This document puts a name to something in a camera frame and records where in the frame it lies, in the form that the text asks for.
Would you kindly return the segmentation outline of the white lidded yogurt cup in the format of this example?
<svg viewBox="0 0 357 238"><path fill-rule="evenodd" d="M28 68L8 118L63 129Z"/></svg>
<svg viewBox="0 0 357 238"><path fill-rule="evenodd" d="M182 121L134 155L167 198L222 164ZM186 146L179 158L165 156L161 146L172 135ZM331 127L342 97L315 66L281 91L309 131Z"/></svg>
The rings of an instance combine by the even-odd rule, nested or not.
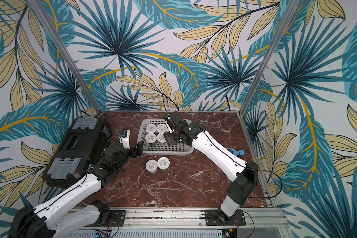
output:
<svg viewBox="0 0 357 238"><path fill-rule="evenodd" d="M157 161L158 168L162 171L166 171L170 166L170 160L167 157L161 157Z"/></svg>
<svg viewBox="0 0 357 238"><path fill-rule="evenodd" d="M168 127L166 124L159 124L156 127L156 132L157 133L166 133L168 131Z"/></svg>
<svg viewBox="0 0 357 238"><path fill-rule="evenodd" d="M166 139L164 137L164 133L159 133L157 135L157 141L161 144L166 144Z"/></svg>
<svg viewBox="0 0 357 238"><path fill-rule="evenodd" d="M154 147L157 142L157 135L154 133L148 133L145 137L145 142L148 143L149 146Z"/></svg>
<svg viewBox="0 0 357 238"><path fill-rule="evenodd" d="M147 133L156 133L157 131L157 126L154 124L148 124L145 128Z"/></svg>

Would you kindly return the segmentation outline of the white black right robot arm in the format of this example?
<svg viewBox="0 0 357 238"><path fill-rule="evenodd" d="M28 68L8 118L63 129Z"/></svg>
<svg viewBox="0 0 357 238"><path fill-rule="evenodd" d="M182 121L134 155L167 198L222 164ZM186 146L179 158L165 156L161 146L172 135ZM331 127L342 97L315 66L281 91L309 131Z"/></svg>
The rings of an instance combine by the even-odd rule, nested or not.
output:
<svg viewBox="0 0 357 238"><path fill-rule="evenodd" d="M169 146L182 143L193 147L216 164L231 181L227 195L217 211L222 223L229 222L256 188L258 165L247 163L231 153L195 122L188 124L183 121L178 125L166 122L166 125L169 131L164 134L164 138Z"/></svg>

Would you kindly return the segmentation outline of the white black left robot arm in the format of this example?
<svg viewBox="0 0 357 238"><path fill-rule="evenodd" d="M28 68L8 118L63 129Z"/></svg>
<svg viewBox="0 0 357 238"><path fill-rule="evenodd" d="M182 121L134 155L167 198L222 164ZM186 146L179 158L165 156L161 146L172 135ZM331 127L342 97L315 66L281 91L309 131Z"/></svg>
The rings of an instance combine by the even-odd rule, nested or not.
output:
<svg viewBox="0 0 357 238"><path fill-rule="evenodd" d="M127 149L122 143L113 143L104 151L104 157L82 179L64 192L34 208L17 211L8 236L10 238L63 238L85 226L110 220L110 208L100 200L68 214L85 198L102 189L116 178L130 157L142 155L144 142Z"/></svg>

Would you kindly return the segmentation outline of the white plastic perforated basket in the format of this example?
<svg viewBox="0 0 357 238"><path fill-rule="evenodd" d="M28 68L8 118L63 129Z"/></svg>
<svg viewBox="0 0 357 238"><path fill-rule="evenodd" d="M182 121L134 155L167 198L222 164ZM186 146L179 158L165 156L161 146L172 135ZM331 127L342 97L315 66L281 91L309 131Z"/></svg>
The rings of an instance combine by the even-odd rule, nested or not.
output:
<svg viewBox="0 0 357 238"><path fill-rule="evenodd" d="M155 126L158 126L159 124L164 124L165 121L164 119L145 119L142 121L138 137L137 137L137 142L144 141L145 137L147 135L146 127L149 124L153 124ZM194 151L194 148L178 143L174 146L168 146L167 144L161 144L160 142L156 141L154 146L151 146L149 143L144 142L143 143L143 153L146 155L170 155L170 156L185 156L188 154L191 154Z"/></svg>

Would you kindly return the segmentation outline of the foil topped yogurt cup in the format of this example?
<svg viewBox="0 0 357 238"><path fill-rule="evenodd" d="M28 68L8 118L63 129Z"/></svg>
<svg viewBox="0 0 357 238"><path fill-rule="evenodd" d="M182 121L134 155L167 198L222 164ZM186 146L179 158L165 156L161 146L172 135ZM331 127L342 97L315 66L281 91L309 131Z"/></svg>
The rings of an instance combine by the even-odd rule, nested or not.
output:
<svg viewBox="0 0 357 238"><path fill-rule="evenodd" d="M149 160L146 162L145 167L148 172L153 174L158 170L158 163L156 160Z"/></svg>

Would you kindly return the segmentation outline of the black plastic toolbox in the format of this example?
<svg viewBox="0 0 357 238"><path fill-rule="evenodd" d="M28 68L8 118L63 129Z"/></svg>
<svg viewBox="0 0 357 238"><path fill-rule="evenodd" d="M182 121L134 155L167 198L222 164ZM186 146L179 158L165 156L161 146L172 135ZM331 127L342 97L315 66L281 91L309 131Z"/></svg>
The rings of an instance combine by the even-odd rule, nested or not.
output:
<svg viewBox="0 0 357 238"><path fill-rule="evenodd" d="M75 119L44 171L45 183L59 188L75 184L91 164L99 162L111 136L110 124L104 118Z"/></svg>

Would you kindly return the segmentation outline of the blue plastic faucet toy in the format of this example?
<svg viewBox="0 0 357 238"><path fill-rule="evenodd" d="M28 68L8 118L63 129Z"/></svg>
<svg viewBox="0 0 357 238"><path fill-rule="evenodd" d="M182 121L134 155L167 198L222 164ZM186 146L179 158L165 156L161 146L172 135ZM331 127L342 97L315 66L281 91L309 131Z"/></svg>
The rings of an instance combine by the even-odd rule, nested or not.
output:
<svg viewBox="0 0 357 238"><path fill-rule="evenodd" d="M245 155L245 151L244 150L236 150L234 148L231 148L231 152L235 155L235 156L244 156Z"/></svg>

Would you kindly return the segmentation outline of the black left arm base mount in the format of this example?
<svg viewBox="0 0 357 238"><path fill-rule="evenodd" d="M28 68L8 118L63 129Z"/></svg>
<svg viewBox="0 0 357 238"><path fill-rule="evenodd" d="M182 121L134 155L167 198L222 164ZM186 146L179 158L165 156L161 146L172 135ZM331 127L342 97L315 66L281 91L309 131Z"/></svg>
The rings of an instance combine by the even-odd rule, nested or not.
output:
<svg viewBox="0 0 357 238"><path fill-rule="evenodd" d="M109 210L100 214L99 218L93 224L86 227L122 227L125 222L125 210Z"/></svg>

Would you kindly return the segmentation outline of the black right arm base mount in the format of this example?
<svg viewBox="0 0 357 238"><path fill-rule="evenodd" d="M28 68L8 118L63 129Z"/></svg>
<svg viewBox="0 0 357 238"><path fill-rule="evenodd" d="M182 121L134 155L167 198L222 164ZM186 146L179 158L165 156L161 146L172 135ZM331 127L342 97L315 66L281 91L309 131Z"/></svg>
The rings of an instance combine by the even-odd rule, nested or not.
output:
<svg viewBox="0 0 357 238"><path fill-rule="evenodd" d="M245 226L246 220L242 210L238 209L231 217L228 217L222 210L208 209L200 215L207 226Z"/></svg>

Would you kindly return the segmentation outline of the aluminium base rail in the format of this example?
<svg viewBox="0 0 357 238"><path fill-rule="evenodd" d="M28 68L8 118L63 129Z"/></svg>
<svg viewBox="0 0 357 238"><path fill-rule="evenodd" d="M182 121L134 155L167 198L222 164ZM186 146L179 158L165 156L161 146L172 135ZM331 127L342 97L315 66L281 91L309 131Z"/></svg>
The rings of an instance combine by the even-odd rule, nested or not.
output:
<svg viewBox="0 0 357 238"><path fill-rule="evenodd" d="M243 211L245 226L207 226L200 215L204 210L211 208L121 208L126 211L125 222L122 227L130 229L247 229L252 228L247 233L251 237L258 228L277 228L280 236L291 238L291 228L289 221L280 208L241 208Z"/></svg>

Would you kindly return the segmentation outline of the left aluminium frame post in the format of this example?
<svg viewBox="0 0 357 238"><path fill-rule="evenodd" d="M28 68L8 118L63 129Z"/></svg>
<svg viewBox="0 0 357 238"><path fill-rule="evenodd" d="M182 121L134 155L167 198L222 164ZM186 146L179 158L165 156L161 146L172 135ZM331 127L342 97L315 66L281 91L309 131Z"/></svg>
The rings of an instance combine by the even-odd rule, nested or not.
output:
<svg viewBox="0 0 357 238"><path fill-rule="evenodd" d="M30 0L28 2L29 2L29 6L35 11L35 15L37 16L41 24L44 26L45 31L50 36L52 42L56 46L56 49L59 51L64 62L67 64L71 73L77 80L82 91L86 94L86 97L88 98L88 101L91 104L92 108L94 109L95 113L100 116L102 114L102 110L99 107L97 100L90 92L88 85L86 84L78 67L76 66L72 56L68 52L64 42L62 41L59 33L56 30L56 27L53 26L52 20L47 16L47 12L43 8L41 1Z"/></svg>

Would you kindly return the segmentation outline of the aluminium frame post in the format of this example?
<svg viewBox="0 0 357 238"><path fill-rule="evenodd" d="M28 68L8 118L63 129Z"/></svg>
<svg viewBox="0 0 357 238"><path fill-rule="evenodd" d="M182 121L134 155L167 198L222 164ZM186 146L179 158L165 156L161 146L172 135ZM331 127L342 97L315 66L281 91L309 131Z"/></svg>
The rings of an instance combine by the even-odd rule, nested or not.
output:
<svg viewBox="0 0 357 238"><path fill-rule="evenodd" d="M255 91L259 85L259 82L264 74L264 71L267 68L267 65L268 65L271 57L274 55L275 50L277 49L285 31L286 31L287 26L290 24L292 16L294 15L299 2L300 2L300 0L293 0L293 1L289 2L287 9L284 12L283 17L278 24L278 29L277 29L276 33L273 35L270 45L268 46L268 49L262 59L261 65L260 65L259 69L257 70L256 75L250 85L249 91L248 91L246 97L244 98L244 102L241 106L241 109L239 110L239 116L241 118L244 116L245 112L247 111L250 101L254 97L254 93L255 93Z"/></svg>
<svg viewBox="0 0 357 238"><path fill-rule="evenodd" d="M56 46L56 49L59 51L64 62L67 64L71 73L77 80L82 91L86 94L86 97L88 98L88 101L91 104L92 108L94 109L95 113L100 116L102 114L102 110L99 107L97 100L90 92L88 85L86 84L78 67L76 66L72 56L68 52L64 42L62 41L59 33L56 30L56 27L53 26L52 20L47 16L47 12L43 8L41 1L30 0L28 2L29 2L29 6L35 11L35 15L37 16L41 24L44 26L45 31L50 36L52 42Z"/></svg>

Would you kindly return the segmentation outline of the right aluminium frame post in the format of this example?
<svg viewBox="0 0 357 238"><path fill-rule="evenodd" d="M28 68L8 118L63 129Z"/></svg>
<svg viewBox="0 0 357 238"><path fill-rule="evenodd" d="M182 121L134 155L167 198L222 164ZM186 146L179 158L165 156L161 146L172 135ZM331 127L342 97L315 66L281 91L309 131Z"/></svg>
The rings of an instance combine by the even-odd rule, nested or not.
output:
<svg viewBox="0 0 357 238"><path fill-rule="evenodd" d="M244 116L245 112L247 111L250 101L254 97L254 93L255 93L255 91L259 85L259 82L264 74L264 71L267 68L267 65L268 65L271 57L274 55L275 50L277 49L285 31L286 31L287 26L290 24L292 16L294 15L299 2L300 2L300 0L293 0L293 1L289 2L287 9L284 12L283 17L278 24L278 29L277 29L276 33L273 35L270 45L268 46L268 49L262 59L261 65L260 65L259 69L257 70L256 75L250 85L249 91L248 91L246 97L244 98L244 102L241 106L241 109L239 110L239 116L241 118Z"/></svg>

